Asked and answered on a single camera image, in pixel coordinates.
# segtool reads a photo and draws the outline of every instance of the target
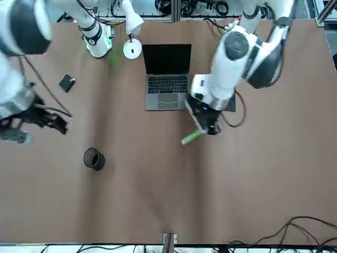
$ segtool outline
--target white lamp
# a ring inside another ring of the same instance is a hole
[[[137,13],[135,13],[130,0],[123,0],[122,8],[126,19],[126,34],[130,38],[130,40],[124,44],[123,53],[129,60],[134,60],[140,56],[142,52],[142,44],[139,40],[136,40],[131,36],[132,34],[137,35],[141,32],[141,26],[144,21]]]

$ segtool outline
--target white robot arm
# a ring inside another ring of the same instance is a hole
[[[293,20],[296,0],[243,0],[249,1],[239,25],[224,34],[213,58],[211,74],[196,75],[190,94],[186,98],[189,110],[199,131],[218,134],[217,123],[234,94],[235,87],[245,79],[256,89],[273,85],[282,72],[284,44]],[[273,27],[269,38],[263,42],[253,33],[259,19],[259,6],[265,6],[273,14]]]

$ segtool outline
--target laptop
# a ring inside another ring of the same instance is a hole
[[[184,110],[189,92],[191,44],[143,45],[145,109]]]

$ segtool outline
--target brown table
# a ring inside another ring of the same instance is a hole
[[[262,22],[259,35],[269,28]],[[337,223],[337,76],[314,20],[294,22],[277,85],[239,85],[248,109],[241,128],[223,124],[221,135],[185,147],[181,138],[195,130],[187,112],[144,110],[143,56],[123,57],[124,26],[103,59],[89,55],[75,24],[53,30],[46,55],[30,59],[74,117],[66,136],[27,126],[31,147],[0,143],[1,242],[157,244],[174,232],[181,244],[219,244],[254,242],[296,215]],[[210,71],[217,42],[205,22],[145,22],[138,38],[191,43],[190,73]],[[68,94],[58,87],[65,74],[77,79]],[[83,165],[91,146],[106,157],[98,173]],[[298,224],[319,240],[334,236],[314,221]],[[308,244],[293,228],[285,242]]]

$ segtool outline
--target green marker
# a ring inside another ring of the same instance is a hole
[[[199,129],[197,129],[195,132],[191,133],[190,135],[186,136],[184,139],[181,140],[181,144],[185,145],[191,141],[193,141],[195,138],[199,137],[201,135],[201,132]]]

